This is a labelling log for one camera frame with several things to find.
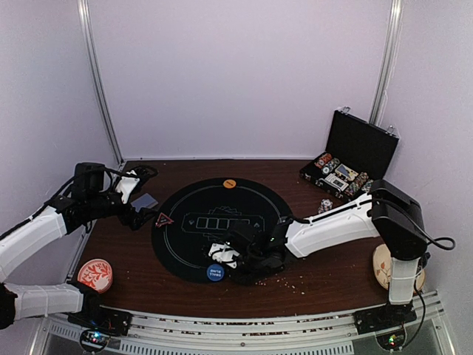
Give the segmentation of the red triangular all-in marker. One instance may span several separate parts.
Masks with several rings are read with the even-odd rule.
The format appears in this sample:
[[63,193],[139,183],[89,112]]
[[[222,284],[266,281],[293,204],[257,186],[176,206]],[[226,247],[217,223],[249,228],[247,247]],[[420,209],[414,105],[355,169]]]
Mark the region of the red triangular all-in marker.
[[166,214],[161,212],[157,216],[157,219],[156,219],[156,222],[155,222],[154,226],[156,228],[161,228],[163,226],[171,225],[173,222],[174,221],[169,216],[167,216]]

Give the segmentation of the blue small blind button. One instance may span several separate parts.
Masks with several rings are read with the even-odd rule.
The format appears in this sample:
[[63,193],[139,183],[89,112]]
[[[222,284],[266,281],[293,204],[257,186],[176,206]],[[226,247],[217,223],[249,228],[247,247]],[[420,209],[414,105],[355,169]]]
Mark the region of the blue small blind button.
[[207,267],[206,276],[211,282],[220,282],[225,277],[225,269],[219,264]]

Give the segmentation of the yellow big blind button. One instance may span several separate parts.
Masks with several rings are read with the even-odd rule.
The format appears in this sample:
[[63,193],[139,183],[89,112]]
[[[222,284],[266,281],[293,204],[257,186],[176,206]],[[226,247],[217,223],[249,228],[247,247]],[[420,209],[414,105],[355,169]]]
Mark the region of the yellow big blind button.
[[233,179],[227,179],[222,184],[226,189],[233,189],[236,187],[237,182]]

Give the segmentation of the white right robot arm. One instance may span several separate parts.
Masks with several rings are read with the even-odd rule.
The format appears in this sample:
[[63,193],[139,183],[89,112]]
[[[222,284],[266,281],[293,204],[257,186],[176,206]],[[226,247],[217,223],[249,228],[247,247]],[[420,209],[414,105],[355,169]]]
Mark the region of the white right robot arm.
[[420,204],[385,180],[375,181],[368,193],[328,212],[306,218],[289,215],[270,232],[232,223],[211,245],[208,256],[252,283],[280,272],[290,260],[368,237],[380,237],[391,255],[388,303],[378,318],[392,327],[407,314],[428,239]]

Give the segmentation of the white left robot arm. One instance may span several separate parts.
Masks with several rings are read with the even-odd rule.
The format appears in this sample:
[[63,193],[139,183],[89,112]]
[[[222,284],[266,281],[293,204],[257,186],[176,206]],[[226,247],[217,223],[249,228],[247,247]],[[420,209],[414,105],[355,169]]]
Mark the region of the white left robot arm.
[[80,282],[59,285],[16,285],[7,278],[24,261],[55,240],[81,226],[116,216],[138,230],[152,215],[151,209],[136,209],[129,198],[153,178],[145,167],[119,173],[108,189],[92,173],[72,177],[32,216],[1,235],[1,328],[14,322],[50,314],[75,314],[90,328],[109,321],[99,293]]

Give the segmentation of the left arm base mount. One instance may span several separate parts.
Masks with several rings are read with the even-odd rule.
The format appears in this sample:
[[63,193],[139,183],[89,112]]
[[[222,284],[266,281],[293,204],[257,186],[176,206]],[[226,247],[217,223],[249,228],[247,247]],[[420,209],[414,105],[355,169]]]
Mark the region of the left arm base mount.
[[101,295],[95,289],[83,283],[69,281],[67,285],[77,289],[83,296],[80,311],[67,313],[67,320],[69,322],[92,329],[93,331],[100,331],[102,334],[112,337],[128,335],[132,321],[131,313],[104,308],[101,302]]

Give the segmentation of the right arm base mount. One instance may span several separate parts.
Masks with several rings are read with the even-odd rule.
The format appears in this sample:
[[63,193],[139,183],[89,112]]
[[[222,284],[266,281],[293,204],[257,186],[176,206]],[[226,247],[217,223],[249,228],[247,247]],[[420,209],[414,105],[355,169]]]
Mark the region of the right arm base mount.
[[414,322],[417,314],[413,303],[392,305],[356,311],[353,314],[358,335],[374,334],[376,342],[385,351],[399,351],[407,343],[405,325]]

